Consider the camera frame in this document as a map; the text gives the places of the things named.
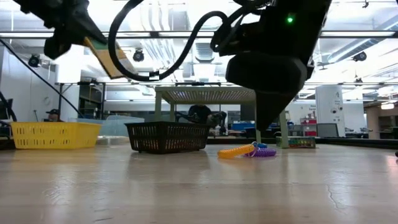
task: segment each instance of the ceiling duct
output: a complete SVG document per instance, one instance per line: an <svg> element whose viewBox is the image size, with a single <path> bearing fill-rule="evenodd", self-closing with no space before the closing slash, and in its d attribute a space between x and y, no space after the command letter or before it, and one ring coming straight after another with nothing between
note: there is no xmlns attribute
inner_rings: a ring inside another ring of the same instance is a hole
<svg viewBox="0 0 398 224"><path fill-rule="evenodd" d="M397 30L398 29L398 15L389 19L387 22L379 25L375 30ZM348 45L342 47L335 53L332 53L328 57L328 63L336 63L346 58L352 57L378 43L385 40L385 38L373 38L373 39L358 39L352 41Z"/></svg>
<svg viewBox="0 0 398 224"><path fill-rule="evenodd" d="M200 63L211 63L214 61L214 52L210 49L210 43L196 43L195 44L195 58Z"/></svg>

